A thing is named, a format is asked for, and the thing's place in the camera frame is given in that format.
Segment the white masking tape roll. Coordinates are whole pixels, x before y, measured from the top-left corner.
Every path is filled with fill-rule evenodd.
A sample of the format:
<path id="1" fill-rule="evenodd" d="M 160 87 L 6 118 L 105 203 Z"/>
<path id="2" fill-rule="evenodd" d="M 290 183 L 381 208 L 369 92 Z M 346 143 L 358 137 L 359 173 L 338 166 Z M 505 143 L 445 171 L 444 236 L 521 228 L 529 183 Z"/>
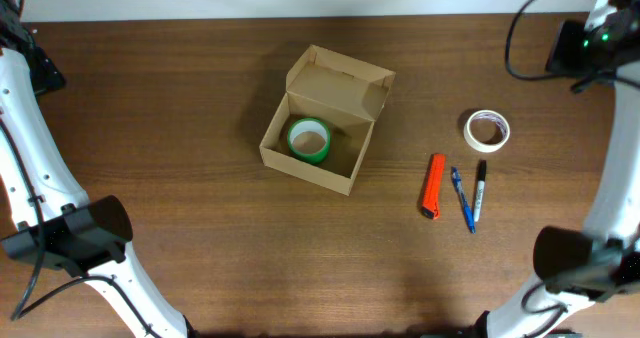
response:
<path id="1" fill-rule="evenodd" d="M 480 153 L 500 150 L 511 137 L 511 127 L 506 118 L 492 110 L 473 112 L 463 125 L 466 143 Z"/>

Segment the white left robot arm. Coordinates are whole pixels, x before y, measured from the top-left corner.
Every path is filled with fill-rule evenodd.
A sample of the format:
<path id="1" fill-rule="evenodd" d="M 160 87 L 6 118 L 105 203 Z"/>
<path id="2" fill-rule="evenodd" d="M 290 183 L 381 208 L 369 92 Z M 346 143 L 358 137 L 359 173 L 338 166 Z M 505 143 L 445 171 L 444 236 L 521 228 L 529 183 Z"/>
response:
<path id="1" fill-rule="evenodd" d="M 16 228 L 1 246 L 33 267 L 11 320 L 87 284 L 137 337 L 198 336 L 140 264 L 121 201 L 91 200 L 59 153 L 38 98 L 66 80 L 22 24 L 24 6 L 1 0 L 1 180 Z"/>

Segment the brown cardboard box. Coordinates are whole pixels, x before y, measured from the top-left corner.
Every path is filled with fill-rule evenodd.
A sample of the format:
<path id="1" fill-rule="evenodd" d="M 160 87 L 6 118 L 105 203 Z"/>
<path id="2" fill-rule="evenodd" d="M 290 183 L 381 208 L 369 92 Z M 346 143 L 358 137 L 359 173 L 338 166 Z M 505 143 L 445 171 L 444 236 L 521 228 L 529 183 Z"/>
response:
<path id="1" fill-rule="evenodd" d="M 286 89 L 259 145 L 265 166 L 335 192 L 351 193 L 396 73 L 311 45 L 286 75 Z M 312 165 L 288 147 L 291 125 L 304 118 L 326 124 L 327 158 Z"/>

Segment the green tape roll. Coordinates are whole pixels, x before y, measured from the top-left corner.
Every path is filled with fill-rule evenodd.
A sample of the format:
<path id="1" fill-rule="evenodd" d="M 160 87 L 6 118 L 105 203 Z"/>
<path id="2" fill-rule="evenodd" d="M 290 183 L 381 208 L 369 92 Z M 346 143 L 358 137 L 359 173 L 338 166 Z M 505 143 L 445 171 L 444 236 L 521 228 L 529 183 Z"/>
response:
<path id="1" fill-rule="evenodd" d="M 317 165 L 328 156 L 331 133 L 326 124 L 315 118 L 294 122 L 287 133 L 291 154 L 303 162 Z"/>

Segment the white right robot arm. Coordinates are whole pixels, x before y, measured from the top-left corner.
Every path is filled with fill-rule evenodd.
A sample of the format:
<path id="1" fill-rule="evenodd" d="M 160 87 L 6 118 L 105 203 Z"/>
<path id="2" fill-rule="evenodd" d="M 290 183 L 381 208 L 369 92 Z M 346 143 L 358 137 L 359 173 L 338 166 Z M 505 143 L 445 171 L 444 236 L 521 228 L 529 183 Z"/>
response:
<path id="1" fill-rule="evenodd" d="M 604 170 L 582 229 L 543 228 L 533 274 L 478 318 L 471 337 L 545 337 L 571 315 L 639 290 L 639 0 L 596 0 L 586 21 L 565 22 L 538 78 L 571 79 L 574 93 L 614 88 Z"/>

